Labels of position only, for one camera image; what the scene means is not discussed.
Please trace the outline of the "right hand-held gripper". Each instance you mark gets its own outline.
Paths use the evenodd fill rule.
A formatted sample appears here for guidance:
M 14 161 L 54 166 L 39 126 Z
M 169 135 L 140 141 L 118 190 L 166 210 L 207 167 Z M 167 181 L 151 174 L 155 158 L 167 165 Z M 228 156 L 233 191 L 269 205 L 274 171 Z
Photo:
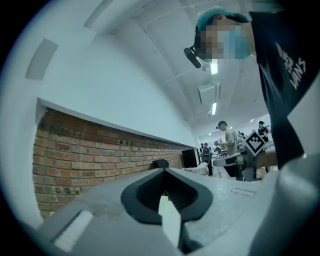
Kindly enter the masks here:
M 215 167 L 229 167 L 235 165 L 243 165 L 241 171 L 245 182 L 261 181 L 261 177 L 257 177 L 256 157 L 263 150 L 265 141 L 256 130 L 253 130 L 248 137 L 244 139 L 244 151 L 231 156 L 215 159 L 213 165 Z

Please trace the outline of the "person's right forearm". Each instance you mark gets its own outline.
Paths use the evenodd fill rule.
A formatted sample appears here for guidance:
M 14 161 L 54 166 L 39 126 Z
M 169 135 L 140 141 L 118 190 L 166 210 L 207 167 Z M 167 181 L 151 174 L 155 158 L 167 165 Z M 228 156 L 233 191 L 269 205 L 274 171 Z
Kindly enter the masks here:
M 267 149 L 264 151 L 261 151 L 259 154 L 255 157 L 254 166 L 256 169 L 260 169 L 263 167 L 271 167 L 271 166 L 277 166 L 277 155 L 275 149 Z

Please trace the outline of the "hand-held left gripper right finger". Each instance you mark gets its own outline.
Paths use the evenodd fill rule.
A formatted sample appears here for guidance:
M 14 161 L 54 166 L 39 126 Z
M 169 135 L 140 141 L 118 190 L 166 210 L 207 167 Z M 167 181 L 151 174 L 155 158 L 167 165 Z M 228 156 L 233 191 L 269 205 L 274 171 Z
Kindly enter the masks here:
M 177 209 L 178 241 L 166 253 L 251 253 L 275 193 L 277 172 L 262 181 L 207 177 L 166 170 L 163 186 Z

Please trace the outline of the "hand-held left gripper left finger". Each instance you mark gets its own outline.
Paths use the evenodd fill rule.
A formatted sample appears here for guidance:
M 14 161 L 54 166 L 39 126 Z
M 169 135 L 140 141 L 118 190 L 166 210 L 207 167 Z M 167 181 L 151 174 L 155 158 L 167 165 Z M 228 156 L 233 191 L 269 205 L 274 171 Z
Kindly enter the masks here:
M 39 234 L 56 255 L 161 255 L 162 175 L 155 169 L 93 186 L 46 220 Z

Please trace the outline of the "black monitor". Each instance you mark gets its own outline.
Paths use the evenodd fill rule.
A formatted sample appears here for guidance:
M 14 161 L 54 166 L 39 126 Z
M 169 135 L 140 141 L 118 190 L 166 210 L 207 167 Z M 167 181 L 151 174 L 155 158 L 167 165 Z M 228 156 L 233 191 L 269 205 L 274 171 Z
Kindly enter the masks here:
M 182 151 L 182 166 L 184 168 L 196 168 L 201 163 L 197 148 Z

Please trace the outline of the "blue face mask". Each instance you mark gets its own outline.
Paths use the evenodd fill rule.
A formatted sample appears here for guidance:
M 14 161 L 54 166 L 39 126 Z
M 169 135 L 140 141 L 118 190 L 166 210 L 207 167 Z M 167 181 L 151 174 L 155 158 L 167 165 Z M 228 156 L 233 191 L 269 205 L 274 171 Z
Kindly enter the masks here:
M 218 31 L 217 39 L 222 43 L 223 59 L 244 60 L 251 55 L 247 34 L 241 30 Z

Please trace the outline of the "ceiling air conditioner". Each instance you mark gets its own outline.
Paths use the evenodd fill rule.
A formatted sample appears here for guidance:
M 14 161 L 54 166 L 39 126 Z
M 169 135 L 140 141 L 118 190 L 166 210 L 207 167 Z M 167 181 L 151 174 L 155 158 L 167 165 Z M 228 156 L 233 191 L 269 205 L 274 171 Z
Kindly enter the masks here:
M 197 88 L 200 103 L 210 105 L 217 102 L 220 99 L 221 94 L 221 83 L 208 83 L 201 85 Z

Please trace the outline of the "black office chair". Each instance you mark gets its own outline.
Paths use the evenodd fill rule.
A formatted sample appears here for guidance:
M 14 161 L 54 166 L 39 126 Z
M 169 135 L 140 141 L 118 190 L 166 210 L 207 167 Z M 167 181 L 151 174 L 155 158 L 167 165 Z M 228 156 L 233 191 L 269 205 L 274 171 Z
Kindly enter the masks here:
M 166 169 L 169 167 L 169 162 L 165 159 L 157 159 L 152 161 L 152 165 L 156 169 Z

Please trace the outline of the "black printed t-shirt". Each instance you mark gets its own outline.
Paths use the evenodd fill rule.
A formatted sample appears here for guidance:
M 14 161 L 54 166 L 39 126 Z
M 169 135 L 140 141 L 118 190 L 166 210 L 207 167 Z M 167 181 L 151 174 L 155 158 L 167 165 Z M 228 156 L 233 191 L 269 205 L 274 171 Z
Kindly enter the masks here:
M 249 12 L 263 98 L 270 116 L 278 166 L 301 156 L 288 120 L 320 71 L 320 28 L 286 11 Z

